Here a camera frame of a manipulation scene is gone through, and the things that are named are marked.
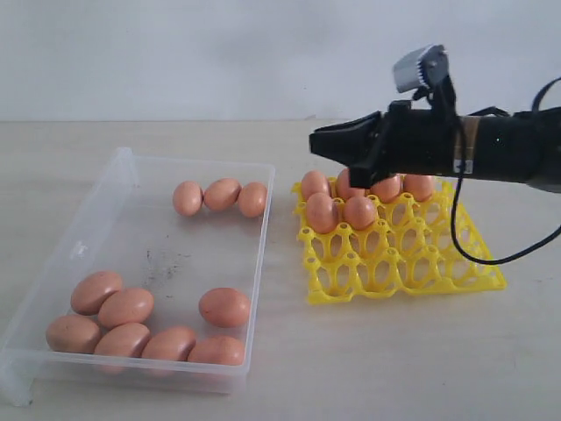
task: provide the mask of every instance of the wire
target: wire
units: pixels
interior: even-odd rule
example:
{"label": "wire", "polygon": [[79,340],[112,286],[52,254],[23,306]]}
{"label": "wire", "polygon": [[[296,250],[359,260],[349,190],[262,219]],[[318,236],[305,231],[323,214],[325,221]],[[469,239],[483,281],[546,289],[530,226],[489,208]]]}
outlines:
{"label": "wire", "polygon": [[[545,85],[536,95],[533,103],[532,103],[532,114],[534,116],[534,118],[537,118],[537,113],[539,112],[539,105],[542,102],[543,97],[545,96],[545,94],[547,93],[547,91],[551,88],[551,86],[553,86],[555,83],[561,81],[561,77],[555,79],[554,81],[551,81],[550,83],[548,83],[547,85]],[[561,225],[550,235],[548,235],[547,237],[545,237],[544,239],[537,241],[535,244],[533,244],[532,246],[523,249],[522,251],[518,252],[518,253],[514,253],[508,257],[504,257],[502,259],[496,259],[496,260],[485,260],[485,259],[479,259],[477,257],[471,256],[466,250],[464,250],[462,248],[462,246],[459,244],[458,241],[458,236],[456,234],[456,214],[458,212],[458,200],[459,200],[459,193],[460,190],[462,189],[462,183],[464,182],[464,175],[465,175],[465,164],[467,161],[467,136],[465,134],[465,129],[464,129],[464,125],[462,124],[462,121],[459,117],[459,115],[457,114],[457,112],[454,110],[453,106],[450,106],[449,104],[445,105],[446,108],[448,109],[447,111],[450,113],[449,117],[451,117],[452,119],[452,125],[455,129],[458,130],[459,132],[459,137],[460,137],[460,146],[461,146],[461,162],[460,162],[460,167],[459,167],[459,177],[458,177],[458,184],[456,185],[456,192],[454,193],[454,198],[452,200],[452,209],[451,209],[451,222],[450,222],[450,230],[451,230],[451,237],[452,237],[452,243],[454,244],[454,246],[456,247],[456,249],[459,251],[459,253],[464,256],[466,259],[474,262],[474,263],[479,263],[480,265],[488,265],[488,266],[497,266],[497,265],[503,265],[505,263],[509,263],[511,261],[514,260],[518,260],[521,257],[524,257],[532,252],[535,252],[535,250],[537,250],[538,248],[541,248],[547,244],[549,244],[551,241],[553,241],[554,239],[556,239],[559,234],[561,234]]]}

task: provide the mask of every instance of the clear plastic container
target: clear plastic container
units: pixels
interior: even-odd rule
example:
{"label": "clear plastic container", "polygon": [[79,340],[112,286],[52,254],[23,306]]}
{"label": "clear plastic container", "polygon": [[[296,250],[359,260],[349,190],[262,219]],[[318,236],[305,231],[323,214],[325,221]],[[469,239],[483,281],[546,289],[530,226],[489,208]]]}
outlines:
{"label": "clear plastic container", "polygon": [[[205,189],[222,177],[268,186],[262,218],[244,218],[234,206],[225,212],[177,215],[174,188],[195,180]],[[43,273],[11,320],[0,348],[0,396],[15,405],[32,401],[34,379],[100,382],[161,389],[231,393],[245,386],[259,295],[274,167],[235,162],[189,161],[133,155],[119,148],[82,204]],[[45,330],[68,314],[74,286],[101,269],[117,271],[125,287],[152,291],[154,312],[146,321],[153,333],[188,325],[202,339],[215,333],[245,342],[241,366],[56,353]],[[218,329],[204,322],[198,301],[207,290],[233,287],[252,301],[243,328]],[[108,375],[101,365],[125,367]],[[165,377],[151,369],[169,370]]]}

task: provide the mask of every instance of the white table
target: white table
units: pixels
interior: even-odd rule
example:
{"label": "white table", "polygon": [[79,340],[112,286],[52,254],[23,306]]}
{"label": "white table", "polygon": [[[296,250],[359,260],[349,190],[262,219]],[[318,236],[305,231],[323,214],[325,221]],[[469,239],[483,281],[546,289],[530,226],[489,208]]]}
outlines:
{"label": "white table", "polygon": [[[561,240],[503,268],[504,291],[311,307],[292,183],[340,166],[309,154],[329,122],[0,124],[0,332],[117,146],[277,167],[247,391],[207,396],[35,382],[0,418],[75,421],[558,420]],[[559,198],[467,182],[463,197],[497,257],[559,223]]]}

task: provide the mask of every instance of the egg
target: egg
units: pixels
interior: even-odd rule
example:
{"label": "egg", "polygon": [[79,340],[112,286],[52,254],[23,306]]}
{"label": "egg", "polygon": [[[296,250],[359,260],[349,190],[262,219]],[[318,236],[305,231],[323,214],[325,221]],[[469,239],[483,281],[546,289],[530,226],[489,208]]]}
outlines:
{"label": "egg", "polygon": [[174,190],[174,209],[183,217],[192,217],[202,207],[202,189],[196,182],[182,182]]}
{"label": "egg", "polygon": [[330,194],[330,182],[327,177],[317,170],[307,172],[302,178],[300,184],[302,197],[308,200],[314,193]]}
{"label": "egg", "polygon": [[238,200],[241,189],[238,180],[221,178],[205,190],[204,204],[211,211],[225,211]]}
{"label": "egg", "polygon": [[93,353],[102,330],[92,319],[78,314],[56,318],[46,328],[46,343],[60,353]]}
{"label": "egg", "polygon": [[343,208],[343,219],[355,230],[368,228],[376,219],[378,212],[368,197],[354,196],[346,201]]}
{"label": "egg", "polygon": [[[150,336],[150,330],[140,323],[120,325],[102,337],[94,350],[94,355],[138,358],[148,344]],[[102,366],[101,369],[108,374],[117,374],[124,368]]]}
{"label": "egg", "polygon": [[335,201],[325,193],[314,193],[306,203],[308,226],[320,234],[327,234],[337,228],[339,214]]}
{"label": "egg", "polygon": [[382,203],[391,203],[401,194],[401,177],[394,175],[375,183],[370,193],[376,195]]}
{"label": "egg", "polygon": [[239,327],[249,320],[252,303],[234,288],[214,288],[199,300],[202,318],[216,327]]}
{"label": "egg", "polygon": [[343,200],[348,200],[353,196],[365,196],[366,189],[355,189],[349,184],[349,168],[345,168],[339,173],[335,183],[337,195]]}
{"label": "egg", "polygon": [[266,186],[262,182],[250,182],[239,192],[239,211],[247,218],[263,215],[266,207]]}
{"label": "egg", "polygon": [[99,312],[107,298],[123,288],[121,275],[102,270],[87,276],[74,288],[70,306],[78,314],[92,316]]}
{"label": "egg", "polygon": [[243,342],[230,336],[215,336],[197,342],[187,357],[189,362],[240,366],[244,363]]}
{"label": "egg", "polygon": [[432,175],[407,174],[403,178],[403,189],[417,202],[426,202],[435,191],[435,179]]}
{"label": "egg", "polygon": [[[196,333],[187,326],[174,326],[153,336],[142,358],[152,360],[185,361],[196,343]],[[167,370],[150,370],[153,375],[169,375]]]}
{"label": "egg", "polygon": [[152,314],[154,297],[143,288],[127,288],[110,296],[99,309],[97,319],[103,327],[113,329],[126,323],[143,323]]}

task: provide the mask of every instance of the yellow egg tray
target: yellow egg tray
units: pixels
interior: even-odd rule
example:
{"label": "yellow egg tray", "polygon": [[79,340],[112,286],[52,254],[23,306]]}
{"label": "yellow egg tray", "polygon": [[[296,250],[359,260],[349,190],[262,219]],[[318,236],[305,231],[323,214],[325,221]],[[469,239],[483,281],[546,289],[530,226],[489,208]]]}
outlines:
{"label": "yellow egg tray", "polygon": [[[335,197],[336,178],[329,181]],[[392,203],[370,195],[379,214],[374,224],[355,231],[340,220],[333,232],[320,234],[308,226],[301,184],[295,183],[292,191],[299,199],[295,214],[300,217],[303,265],[309,271],[309,303],[347,303],[355,296],[389,298],[397,291],[421,296],[505,289],[507,282],[498,267],[473,263],[452,244],[454,188],[440,179],[436,185],[434,195],[424,203],[409,193]],[[334,200],[342,215],[344,200]],[[469,254],[493,258],[461,203],[456,227],[458,241]]]}

